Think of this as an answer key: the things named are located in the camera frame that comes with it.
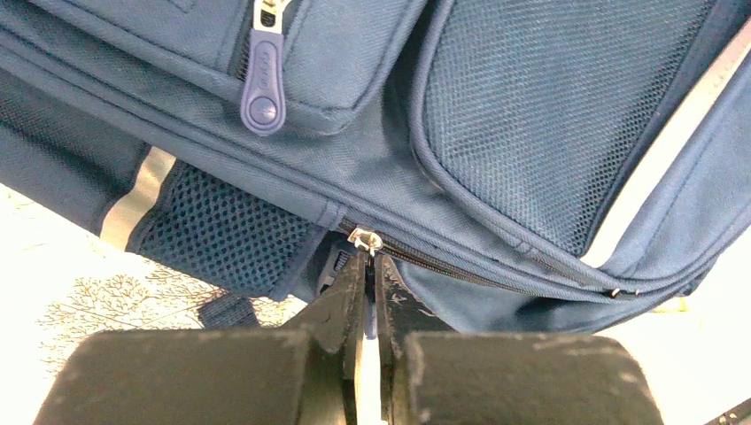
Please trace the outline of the navy blue student backpack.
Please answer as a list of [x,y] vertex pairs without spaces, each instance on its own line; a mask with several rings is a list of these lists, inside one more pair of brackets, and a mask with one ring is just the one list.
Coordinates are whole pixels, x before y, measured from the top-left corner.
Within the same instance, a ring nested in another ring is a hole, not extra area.
[[750,224],[747,1],[4,1],[1,180],[313,300],[366,246],[454,328],[594,332]]

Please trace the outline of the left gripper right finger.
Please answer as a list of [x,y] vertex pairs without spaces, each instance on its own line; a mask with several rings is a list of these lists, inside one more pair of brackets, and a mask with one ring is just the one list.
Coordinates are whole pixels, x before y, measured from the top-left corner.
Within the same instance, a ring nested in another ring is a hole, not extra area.
[[616,340],[460,333],[375,261],[381,415],[388,424],[659,424],[639,363]]

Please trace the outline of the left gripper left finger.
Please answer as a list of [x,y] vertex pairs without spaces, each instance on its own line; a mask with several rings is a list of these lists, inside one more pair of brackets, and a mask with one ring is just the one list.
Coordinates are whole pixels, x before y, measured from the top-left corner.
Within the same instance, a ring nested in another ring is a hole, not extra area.
[[278,328],[129,330],[84,340],[38,424],[354,424],[364,255]]

